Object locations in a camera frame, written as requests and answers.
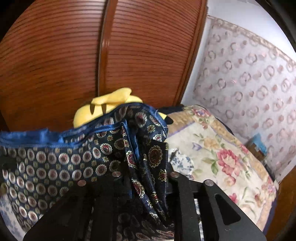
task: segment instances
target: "floral pillow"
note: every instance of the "floral pillow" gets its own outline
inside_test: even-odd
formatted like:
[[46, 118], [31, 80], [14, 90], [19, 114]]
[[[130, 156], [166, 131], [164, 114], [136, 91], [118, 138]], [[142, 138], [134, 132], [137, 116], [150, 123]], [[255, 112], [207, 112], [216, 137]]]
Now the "floral pillow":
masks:
[[200, 106], [169, 115], [167, 142], [178, 166], [195, 181], [213, 180], [263, 230], [276, 189], [263, 165], [248, 149]]

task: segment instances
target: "yellow plush toy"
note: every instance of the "yellow plush toy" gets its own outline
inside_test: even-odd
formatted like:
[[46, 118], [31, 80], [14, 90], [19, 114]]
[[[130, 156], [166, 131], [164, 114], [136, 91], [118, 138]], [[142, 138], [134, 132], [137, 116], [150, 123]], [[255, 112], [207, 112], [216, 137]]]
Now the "yellow plush toy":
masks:
[[[121, 88], [110, 94], [96, 97], [91, 104], [84, 105], [76, 111], [73, 121], [74, 128], [80, 127], [105, 113], [109, 113], [121, 104], [133, 102], [143, 103], [139, 97], [131, 95], [130, 88]], [[159, 115], [162, 119], [166, 118], [166, 115], [163, 113], [159, 112]]]

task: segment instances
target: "silver rivet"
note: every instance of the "silver rivet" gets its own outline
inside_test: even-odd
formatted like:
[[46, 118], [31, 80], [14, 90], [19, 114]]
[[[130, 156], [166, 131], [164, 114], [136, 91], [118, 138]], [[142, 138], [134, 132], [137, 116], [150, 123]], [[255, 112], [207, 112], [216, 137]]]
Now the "silver rivet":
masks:
[[85, 180], [80, 180], [80, 181], [78, 181], [77, 184], [78, 184], [78, 186], [83, 187], [83, 186], [86, 185], [86, 181]]
[[178, 173], [178, 172], [171, 172], [170, 173], [170, 176], [175, 177], [175, 178], [179, 177], [179, 175], [180, 175], [180, 173]]
[[112, 172], [112, 176], [114, 177], [120, 177], [120, 175], [121, 175], [121, 172], [119, 171]]
[[205, 184], [206, 184], [207, 186], [211, 187], [211, 186], [214, 185], [214, 182], [213, 182], [212, 180], [208, 179], [208, 180], [205, 181]]

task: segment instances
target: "headboard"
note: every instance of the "headboard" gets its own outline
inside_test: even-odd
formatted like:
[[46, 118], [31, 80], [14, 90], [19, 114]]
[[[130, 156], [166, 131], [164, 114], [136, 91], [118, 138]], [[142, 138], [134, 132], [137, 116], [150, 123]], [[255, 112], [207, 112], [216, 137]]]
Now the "headboard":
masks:
[[121, 87], [155, 108], [180, 103], [205, 16], [206, 0], [34, 1], [0, 42], [7, 127], [71, 128], [79, 107]]

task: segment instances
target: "wooden floor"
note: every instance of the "wooden floor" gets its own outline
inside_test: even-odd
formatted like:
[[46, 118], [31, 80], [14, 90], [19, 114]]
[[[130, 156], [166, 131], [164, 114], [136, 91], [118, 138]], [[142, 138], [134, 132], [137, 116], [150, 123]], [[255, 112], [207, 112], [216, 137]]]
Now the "wooden floor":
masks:
[[276, 238], [296, 208], [296, 167], [283, 179], [279, 192], [275, 215], [266, 235], [267, 241]]

